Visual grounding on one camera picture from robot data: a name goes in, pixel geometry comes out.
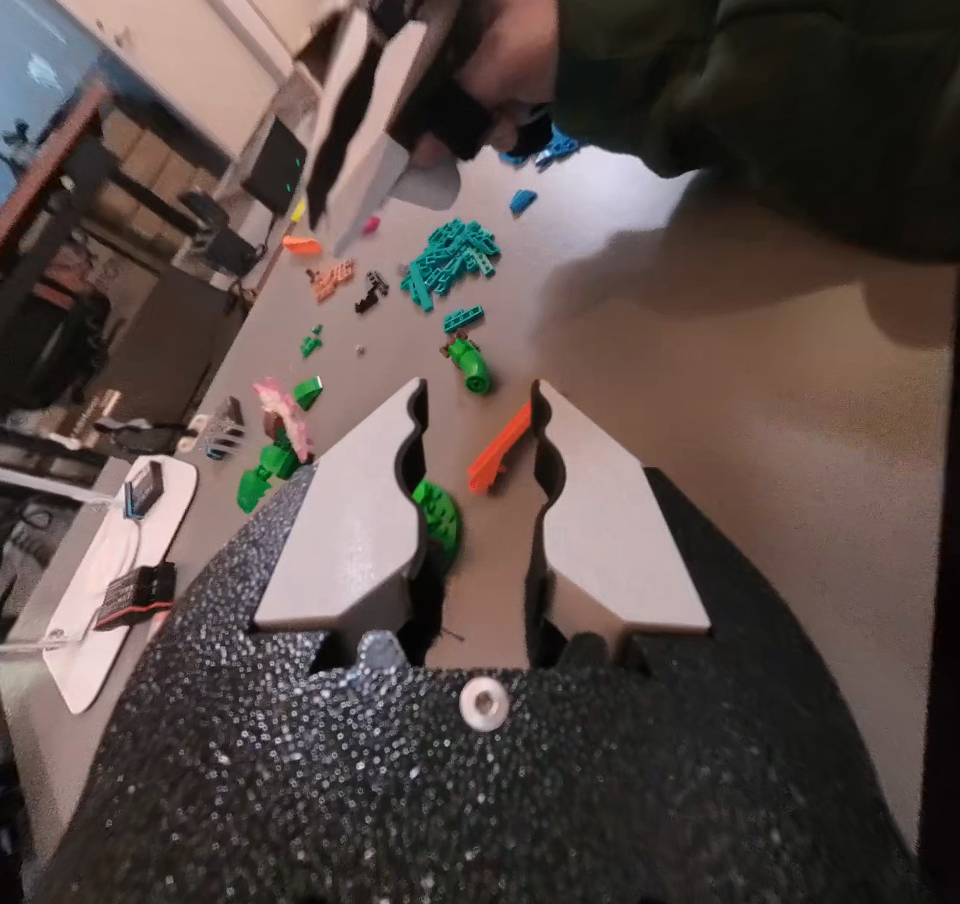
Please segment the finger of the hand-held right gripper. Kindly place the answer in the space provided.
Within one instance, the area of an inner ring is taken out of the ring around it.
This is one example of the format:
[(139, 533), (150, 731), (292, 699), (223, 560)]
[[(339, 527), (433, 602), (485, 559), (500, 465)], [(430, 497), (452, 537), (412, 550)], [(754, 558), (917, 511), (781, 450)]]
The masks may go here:
[(382, 50), (366, 110), (330, 191), (330, 253), (335, 257), (346, 254), (407, 167), (409, 147), (391, 136), (390, 127), (424, 77), (427, 46), (427, 23), (412, 21)]
[(369, 107), (376, 73), (376, 40), (370, 31), (368, 14), (351, 10), (335, 32), (308, 153), (304, 196), (311, 230), (318, 228), (327, 210), (349, 146)]

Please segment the salmon lego pieces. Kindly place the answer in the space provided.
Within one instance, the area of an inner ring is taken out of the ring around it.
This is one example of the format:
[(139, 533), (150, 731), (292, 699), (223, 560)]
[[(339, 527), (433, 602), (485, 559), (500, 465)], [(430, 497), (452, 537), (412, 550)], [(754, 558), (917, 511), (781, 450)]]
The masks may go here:
[(347, 258), (330, 263), (324, 268), (306, 268), (311, 295), (317, 304), (333, 297), (337, 290), (351, 282), (355, 274), (354, 259)]

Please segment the green lego cylinder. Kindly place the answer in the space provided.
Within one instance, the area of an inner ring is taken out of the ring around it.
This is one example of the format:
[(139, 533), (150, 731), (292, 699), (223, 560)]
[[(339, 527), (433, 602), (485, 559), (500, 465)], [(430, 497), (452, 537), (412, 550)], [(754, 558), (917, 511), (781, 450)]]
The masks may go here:
[(472, 394), (488, 394), (493, 377), (479, 346), (463, 329), (451, 334), (440, 353), (462, 373), (463, 384)]

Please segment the black box with red stripe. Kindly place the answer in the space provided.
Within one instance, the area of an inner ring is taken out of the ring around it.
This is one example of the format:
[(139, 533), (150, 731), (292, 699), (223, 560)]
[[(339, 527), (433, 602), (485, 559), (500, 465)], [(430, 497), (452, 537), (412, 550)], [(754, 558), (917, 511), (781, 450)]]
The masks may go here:
[(106, 633), (142, 623), (172, 610), (178, 569), (172, 561), (139, 566), (117, 577), (106, 588), (93, 616), (91, 631)]

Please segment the blue lego pieces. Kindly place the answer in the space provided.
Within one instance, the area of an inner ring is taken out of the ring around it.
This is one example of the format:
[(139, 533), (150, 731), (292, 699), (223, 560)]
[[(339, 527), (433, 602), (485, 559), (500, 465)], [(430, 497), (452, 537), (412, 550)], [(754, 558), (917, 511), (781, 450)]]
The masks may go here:
[(534, 167), (544, 169), (580, 150), (581, 142), (560, 130), (548, 116), (541, 116), (523, 126), (515, 147), (500, 153), (499, 157), (510, 166), (522, 167), (532, 163)]

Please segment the pink lego flower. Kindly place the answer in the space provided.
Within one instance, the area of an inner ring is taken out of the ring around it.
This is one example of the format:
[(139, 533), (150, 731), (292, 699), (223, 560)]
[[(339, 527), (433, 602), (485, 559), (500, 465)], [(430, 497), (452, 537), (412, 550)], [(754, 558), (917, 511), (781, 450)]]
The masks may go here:
[(263, 411), (267, 437), (274, 444), (287, 445), (301, 465), (309, 464), (314, 445), (304, 410), (275, 378), (266, 377), (251, 386)]

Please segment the green lego base with brown piece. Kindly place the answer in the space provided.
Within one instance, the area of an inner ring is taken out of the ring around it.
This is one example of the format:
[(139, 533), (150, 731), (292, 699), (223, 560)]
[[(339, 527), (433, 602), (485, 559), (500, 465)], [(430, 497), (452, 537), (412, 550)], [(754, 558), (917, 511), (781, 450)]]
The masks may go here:
[(422, 479), (413, 492), (427, 530), (430, 553), (448, 571), (461, 550), (463, 523), (459, 505), (448, 490), (429, 479)]

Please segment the green lego leaf cluster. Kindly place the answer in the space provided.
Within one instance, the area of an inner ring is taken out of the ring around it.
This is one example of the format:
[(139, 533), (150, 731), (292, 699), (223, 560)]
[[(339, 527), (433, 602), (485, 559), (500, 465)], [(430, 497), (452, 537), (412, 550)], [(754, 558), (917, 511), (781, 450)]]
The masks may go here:
[(236, 501), (244, 514), (251, 514), (273, 480), (287, 481), (302, 466), (296, 451), (286, 438), (264, 447), (256, 466), (244, 471), (237, 488)]

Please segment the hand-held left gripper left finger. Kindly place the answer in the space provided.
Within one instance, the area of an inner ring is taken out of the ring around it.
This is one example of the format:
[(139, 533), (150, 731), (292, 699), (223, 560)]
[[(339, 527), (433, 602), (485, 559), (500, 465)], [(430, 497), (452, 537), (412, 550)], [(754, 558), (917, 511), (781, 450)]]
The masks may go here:
[(428, 387), (414, 377), (318, 459), (254, 614), (262, 632), (398, 632), (426, 557)]

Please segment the grey and white device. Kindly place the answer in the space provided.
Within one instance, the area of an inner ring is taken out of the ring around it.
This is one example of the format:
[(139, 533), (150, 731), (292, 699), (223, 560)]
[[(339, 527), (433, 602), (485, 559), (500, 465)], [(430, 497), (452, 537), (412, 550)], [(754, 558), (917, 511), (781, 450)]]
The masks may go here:
[(242, 406), (233, 395), (225, 397), (212, 413), (198, 413), (178, 440), (175, 453), (203, 454), (214, 463), (233, 456), (246, 442), (247, 428)]

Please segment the long orange lego piece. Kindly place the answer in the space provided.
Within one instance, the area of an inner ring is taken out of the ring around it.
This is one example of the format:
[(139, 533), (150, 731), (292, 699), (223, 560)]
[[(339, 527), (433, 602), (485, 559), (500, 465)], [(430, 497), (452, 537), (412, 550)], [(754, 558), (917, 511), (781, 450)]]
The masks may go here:
[(469, 491), (484, 495), (504, 472), (505, 460), (531, 428), (531, 401), (518, 410), (466, 469)]

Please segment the person's right hand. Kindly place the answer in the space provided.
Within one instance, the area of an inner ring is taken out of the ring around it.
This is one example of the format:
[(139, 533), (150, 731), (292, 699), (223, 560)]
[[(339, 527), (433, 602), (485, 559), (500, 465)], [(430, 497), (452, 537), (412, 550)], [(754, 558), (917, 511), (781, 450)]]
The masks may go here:
[(508, 138), (529, 109), (555, 100), (558, 68), (558, 0), (490, 0), (479, 44), (456, 82)]

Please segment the small black box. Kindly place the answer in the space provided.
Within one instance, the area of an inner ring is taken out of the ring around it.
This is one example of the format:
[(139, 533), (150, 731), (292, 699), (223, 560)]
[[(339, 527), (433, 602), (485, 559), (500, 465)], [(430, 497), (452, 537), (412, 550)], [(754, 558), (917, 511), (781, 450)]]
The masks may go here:
[(161, 500), (164, 492), (163, 468), (150, 458), (135, 470), (123, 485), (123, 514), (126, 520), (140, 521)]

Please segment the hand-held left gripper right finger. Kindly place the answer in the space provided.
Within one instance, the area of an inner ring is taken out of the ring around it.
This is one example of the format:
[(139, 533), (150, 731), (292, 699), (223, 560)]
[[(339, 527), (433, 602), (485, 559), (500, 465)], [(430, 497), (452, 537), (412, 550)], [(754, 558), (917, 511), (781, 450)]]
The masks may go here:
[(610, 658), (636, 635), (705, 637), (712, 620), (640, 460), (556, 387), (531, 390), (546, 500), (527, 571), (527, 657), (592, 634)]

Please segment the white flat board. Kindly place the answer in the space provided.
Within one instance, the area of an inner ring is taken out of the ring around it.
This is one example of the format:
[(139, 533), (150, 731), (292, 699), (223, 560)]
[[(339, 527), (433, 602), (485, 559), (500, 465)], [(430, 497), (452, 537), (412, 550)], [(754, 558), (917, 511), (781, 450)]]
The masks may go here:
[[(159, 467), (162, 490), (142, 518), (127, 514), (126, 485)], [(69, 579), (47, 624), (42, 660), (67, 710), (88, 711), (102, 691), (129, 631), (122, 625), (97, 632), (94, 621), (109, 586), (167, 556), (199, 484), (197, 467), (169, 455), (139, 456), (121, 488), (101, 505), (102, 522)]]

